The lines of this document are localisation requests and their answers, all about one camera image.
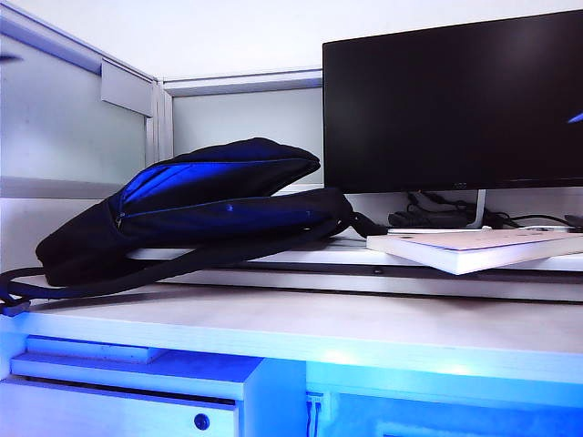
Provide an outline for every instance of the computer monitor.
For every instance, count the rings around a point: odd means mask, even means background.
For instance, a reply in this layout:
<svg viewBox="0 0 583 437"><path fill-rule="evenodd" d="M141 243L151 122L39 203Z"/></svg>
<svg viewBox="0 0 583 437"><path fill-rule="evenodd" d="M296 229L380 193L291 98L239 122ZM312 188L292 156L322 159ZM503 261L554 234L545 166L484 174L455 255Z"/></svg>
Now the computer monitor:
<svg viewBox="0 0 583 437"><path fill-rule="evenodd" d="M324 183L583 186L583 11L323 45Z"/></svg>

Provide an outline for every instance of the cabinet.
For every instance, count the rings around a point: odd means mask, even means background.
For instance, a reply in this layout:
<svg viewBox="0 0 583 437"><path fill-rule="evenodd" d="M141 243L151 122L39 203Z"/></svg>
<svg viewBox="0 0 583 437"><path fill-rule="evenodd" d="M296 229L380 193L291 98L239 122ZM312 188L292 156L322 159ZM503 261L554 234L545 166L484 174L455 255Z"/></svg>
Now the cabinet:
<svg viewBox="0 0 583 437"><path fill-rule="evenodd" d="M31 336L0 435L302 435L305 363Z"/></svg>

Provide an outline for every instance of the blue light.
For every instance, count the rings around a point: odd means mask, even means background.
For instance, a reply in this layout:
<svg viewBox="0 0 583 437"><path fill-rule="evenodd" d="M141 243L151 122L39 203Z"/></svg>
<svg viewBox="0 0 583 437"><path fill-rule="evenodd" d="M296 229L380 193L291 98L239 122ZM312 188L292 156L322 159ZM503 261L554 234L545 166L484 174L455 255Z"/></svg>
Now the blue light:
<svg viewBox="0 0 583 437"><path fill-rule="evenodd" d="M568 123L577 123L578 121L583 121L583 112L581 114L579 114L578 116L574 116L573 118L571 118Z"/></svg>

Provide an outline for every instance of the desk surface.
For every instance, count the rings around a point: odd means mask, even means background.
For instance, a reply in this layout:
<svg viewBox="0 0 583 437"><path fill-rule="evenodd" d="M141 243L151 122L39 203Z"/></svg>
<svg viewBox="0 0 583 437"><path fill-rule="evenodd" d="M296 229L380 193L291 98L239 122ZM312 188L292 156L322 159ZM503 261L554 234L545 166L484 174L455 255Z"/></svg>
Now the desk surface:
<svg viewBox="0 0 583 437"><path fill-rule="evenodd" d="M0 329L61 338L583 383L583 305L158 284L40 303Z"/></svg>

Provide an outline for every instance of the monitor stand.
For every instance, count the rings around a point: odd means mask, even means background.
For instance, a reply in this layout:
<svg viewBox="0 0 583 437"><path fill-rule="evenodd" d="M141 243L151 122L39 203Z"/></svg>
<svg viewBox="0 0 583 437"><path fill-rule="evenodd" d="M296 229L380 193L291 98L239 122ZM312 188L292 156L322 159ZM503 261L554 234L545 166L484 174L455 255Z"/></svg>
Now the monitor stand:
<svg viewBox="0 0 583 437"><path fill-rule="evenodd" d="M480 229L482 228L482 221L484 219L484 208L486 207L486 190L479 189L477 191L476 201L476 217L472 223L468 223L466 229Z"/></svg>

